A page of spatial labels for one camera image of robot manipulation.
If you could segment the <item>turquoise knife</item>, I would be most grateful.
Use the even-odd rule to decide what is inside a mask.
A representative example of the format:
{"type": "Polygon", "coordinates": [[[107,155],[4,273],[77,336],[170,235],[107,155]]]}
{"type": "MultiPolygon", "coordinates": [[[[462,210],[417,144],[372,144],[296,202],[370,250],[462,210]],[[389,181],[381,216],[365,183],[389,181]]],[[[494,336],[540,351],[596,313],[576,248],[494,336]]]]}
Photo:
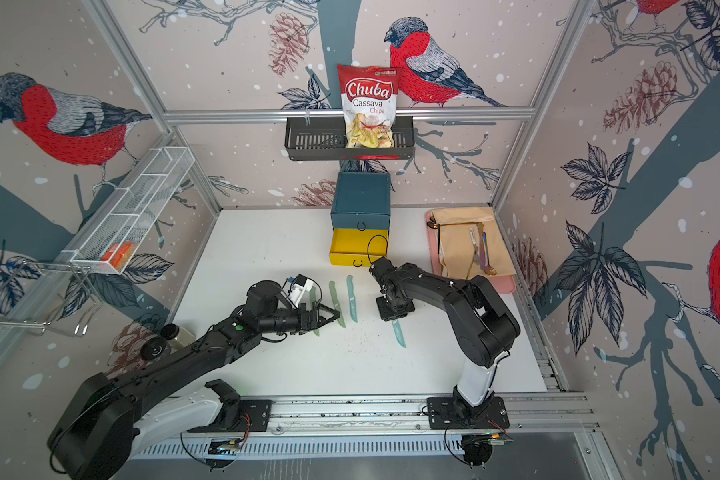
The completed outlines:
{"type": "Polygon", "coordinates": [[[392,321],[392,328],[393,328],[395,339],[396,339],[398,345],[401,346],[402,348],[406,348],[405,337],[404,337],[401,325],[398,320],[392,321]]]}

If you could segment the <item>yellow drawer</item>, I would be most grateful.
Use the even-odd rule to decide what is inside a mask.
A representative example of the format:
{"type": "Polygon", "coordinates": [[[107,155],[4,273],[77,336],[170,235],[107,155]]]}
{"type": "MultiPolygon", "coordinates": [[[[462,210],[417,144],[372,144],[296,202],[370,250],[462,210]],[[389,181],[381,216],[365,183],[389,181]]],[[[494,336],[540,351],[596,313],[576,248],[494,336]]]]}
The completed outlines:
{"type": "Polygon", "coordinates": [[[387,230],[334,229],[330,263],[335,266],[369,268],[373,262],[387,256],[388,240],[387,230]]]}

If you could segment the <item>teal top drawer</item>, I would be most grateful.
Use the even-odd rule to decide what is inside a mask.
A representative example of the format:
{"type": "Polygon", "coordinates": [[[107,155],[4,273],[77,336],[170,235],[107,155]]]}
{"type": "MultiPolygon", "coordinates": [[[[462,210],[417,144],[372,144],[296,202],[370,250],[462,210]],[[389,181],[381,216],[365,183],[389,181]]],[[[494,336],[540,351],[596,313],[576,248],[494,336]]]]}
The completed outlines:
{"type": "Polygon", "coordinates": [[[389,214],[332,212],[331,221],[334,229],[388,231],[390,227],[389,214]]]}

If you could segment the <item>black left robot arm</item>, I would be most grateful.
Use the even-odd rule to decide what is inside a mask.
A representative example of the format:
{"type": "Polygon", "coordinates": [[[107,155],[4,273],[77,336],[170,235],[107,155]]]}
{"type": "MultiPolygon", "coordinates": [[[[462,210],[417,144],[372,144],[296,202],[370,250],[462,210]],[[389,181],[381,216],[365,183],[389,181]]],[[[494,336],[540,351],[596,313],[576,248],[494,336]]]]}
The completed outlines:
{"type": "Polygon", "coordinates": [[[130,373],[86,379],[50,434],[49,465],[72,479],[109,479],[133,455],[185,432],[233,434],[241,451],[249,436],[266,431],[270,400],[245,400],[226,381],[207,381],[184,396],[179,390],[231,364],[262,342],[318,330],[338,310],[290,299],[275,281],[259,281],[244,304],[193,343],[130,373]]]}

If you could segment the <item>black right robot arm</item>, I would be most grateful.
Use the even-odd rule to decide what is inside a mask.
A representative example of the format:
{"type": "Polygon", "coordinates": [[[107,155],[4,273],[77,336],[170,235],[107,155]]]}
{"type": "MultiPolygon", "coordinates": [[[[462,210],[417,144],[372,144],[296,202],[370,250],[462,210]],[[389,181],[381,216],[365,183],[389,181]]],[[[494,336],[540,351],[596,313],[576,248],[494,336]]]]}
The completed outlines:
{"type": "Polygon", "coordinates": [[[382,320],[406,317],[415,311],[417,301],[446,314],[466,357],[454,401],[470,408],[488,402],[494,395],[496,370],[510,356],[521,333],[519,322],[491,282],[482,276],[449,279],[412,263],[396,267],[386,257],[372,261],[369,272],[380,288],[376,304],[382,320]]]}

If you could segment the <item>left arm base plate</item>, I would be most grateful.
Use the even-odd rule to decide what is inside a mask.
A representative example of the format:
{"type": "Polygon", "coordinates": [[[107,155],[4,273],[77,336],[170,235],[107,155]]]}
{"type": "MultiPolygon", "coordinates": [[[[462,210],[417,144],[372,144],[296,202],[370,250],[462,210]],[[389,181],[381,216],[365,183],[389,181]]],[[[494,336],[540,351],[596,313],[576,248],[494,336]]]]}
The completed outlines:
{"type": "Polygon", "coordinates": [[[269,399],[242,399],[226,402],[220,413],[206,426],[189,430],[190,433],[261,433],[266,432],[273,401],[269,399]]]}

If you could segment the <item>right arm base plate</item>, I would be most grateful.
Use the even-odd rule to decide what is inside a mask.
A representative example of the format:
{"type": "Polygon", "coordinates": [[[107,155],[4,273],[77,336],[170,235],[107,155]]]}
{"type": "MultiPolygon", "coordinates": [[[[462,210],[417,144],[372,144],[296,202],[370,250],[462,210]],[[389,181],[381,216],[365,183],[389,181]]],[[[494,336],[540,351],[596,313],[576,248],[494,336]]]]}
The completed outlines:
{"type": "Polygon", "coordinates": [[[428,397],[426,412],[432,430],[498,429],[510,427],[504,399],[491,396],[474,407],[452,396],[428,397]]]}

